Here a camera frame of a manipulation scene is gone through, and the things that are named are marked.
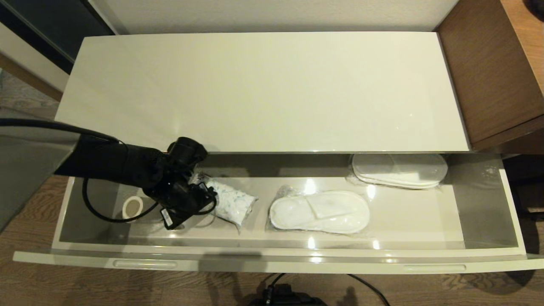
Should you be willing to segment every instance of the open drawer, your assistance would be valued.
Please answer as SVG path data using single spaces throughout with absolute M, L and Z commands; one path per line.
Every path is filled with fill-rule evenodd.
M 256 195 L 243 228 L 212 216 L 190 227 L 164 229 L 158 209 L 129 224 L 112 224 L 85 207 L 81 179 L 71 178 L 49 250 L 16 252 L 42 264 L 186 271 L 297 273 L 474 273 L 544 268 L 526 254 L 500 157 L 448 156 L 439 187 L 409 191 L 353 184 L 345 154 L 211 155 L 200 170 Z M 311 193 L 349 190 L 366 198 L 368 226 L 356 235 L 277 231 L 268 209 L 289 185 Z M 122 203 L 141 190 L 91 181 L 94 207 L 120 217 Z M 144 204 L 151 205 L 149 198 Z

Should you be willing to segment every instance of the white countertop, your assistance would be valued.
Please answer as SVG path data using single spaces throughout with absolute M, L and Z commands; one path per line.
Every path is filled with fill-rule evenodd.
M 436 33 L 86 38 L 56 120 L 161 150 L 468 151 Z

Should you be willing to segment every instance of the plastic bag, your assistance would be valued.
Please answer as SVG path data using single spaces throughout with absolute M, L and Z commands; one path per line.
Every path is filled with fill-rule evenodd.
M 282 186 L 268 213 L 268 229 L 360 233 L 370 221 L 370 209 L 361 195 L 351 191 L 304 193 Z
M 425 190 L 441 186 L 448 166 L 439 154 L 356 154 L 349 170 L 345 179 L 353 185 Z
M 221 183 L 204 173 L 197 173 L 191 179 L 191 183 L 200 182 L 206 184 L 208 188 L 213 187 L 217 192 L 217 206 L 213 213 L 217 217 L 235 224 L 240 229 L 258 198 Z

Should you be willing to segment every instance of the sticker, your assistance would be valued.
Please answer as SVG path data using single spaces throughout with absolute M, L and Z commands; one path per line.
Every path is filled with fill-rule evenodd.
M 173 224 L 173 222 L 172 222 L 172 219 L 170 218 L 170 214 L 168 214 L 168 210 L 163 209 L 163 210 L 160 211 L 160 213 L 163 214 L 163 218 L 164 218 L 164 221 L 166 222 L 166 224 L 168 226 L 171 226 Z

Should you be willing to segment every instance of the white wall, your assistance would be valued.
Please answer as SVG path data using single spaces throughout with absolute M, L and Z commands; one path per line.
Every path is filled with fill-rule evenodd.
M 68 74 L 1 23 L 0 52 L 31 74 L 64 92 Z
M 432 31 L 458 0 L 91 0 L 118 34 Z

